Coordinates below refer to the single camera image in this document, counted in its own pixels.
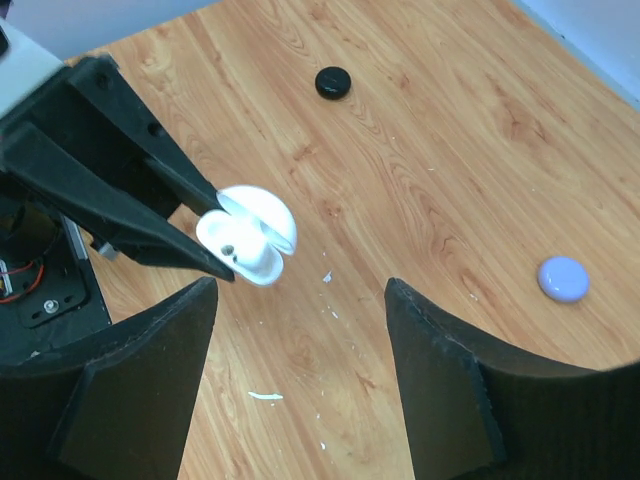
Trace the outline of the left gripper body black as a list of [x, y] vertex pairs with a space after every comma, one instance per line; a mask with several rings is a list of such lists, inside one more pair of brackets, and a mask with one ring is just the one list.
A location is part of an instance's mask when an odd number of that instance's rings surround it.
[[[1, 123], [1, 159], [3, 140], [27, 122], [167, 221], [179, 207], [180, 200], [147, 165], [149, 156], [137, 143], [140, 137], [168, 134], [111, 57], [88, 57], [63, 67], [14, 107]], [[28, 192], [54, 207], [2, 170], [1, 180], [5, 193]]]

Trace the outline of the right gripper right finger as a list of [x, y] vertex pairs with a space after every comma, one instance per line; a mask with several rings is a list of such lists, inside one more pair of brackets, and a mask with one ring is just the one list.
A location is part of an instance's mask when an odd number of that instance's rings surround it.
[[639, 366], [596, 371], [511, 345], [406, 282], [386, 321], [418, 479], [635, 479]]

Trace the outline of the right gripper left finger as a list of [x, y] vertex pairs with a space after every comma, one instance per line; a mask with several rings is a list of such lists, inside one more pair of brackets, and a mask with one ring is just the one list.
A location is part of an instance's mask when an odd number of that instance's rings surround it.
[[217, 283], [204, 277], [77, 342], [2, 367], [2, 478], [177, 478], [217, 305]]

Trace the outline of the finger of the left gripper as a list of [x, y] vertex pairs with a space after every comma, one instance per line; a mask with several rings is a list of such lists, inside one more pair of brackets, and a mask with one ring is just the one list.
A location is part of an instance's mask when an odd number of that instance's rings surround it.
[[110, 186], [27, 122], [3, 140], [1, 170], [135, 262], [196, 270], [232, 282], [212, 253], [128, 194]]
[[216, 188], [170, 136], [140, 137], [137, 143], [149, 156], [147, 165], [182, 204], [194, 213], [222, 209]]

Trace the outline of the white earbud charging case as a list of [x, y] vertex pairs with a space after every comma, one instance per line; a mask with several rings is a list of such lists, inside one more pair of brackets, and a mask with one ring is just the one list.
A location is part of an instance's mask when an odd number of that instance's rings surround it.
[[253, 185], [234, 185], [216, 197], [220, 207], [197, 222], [198, 241], [248, 282], [274, 284], [283, 273], [283, 257], [297, 247], [291, 210], [275, 194]]

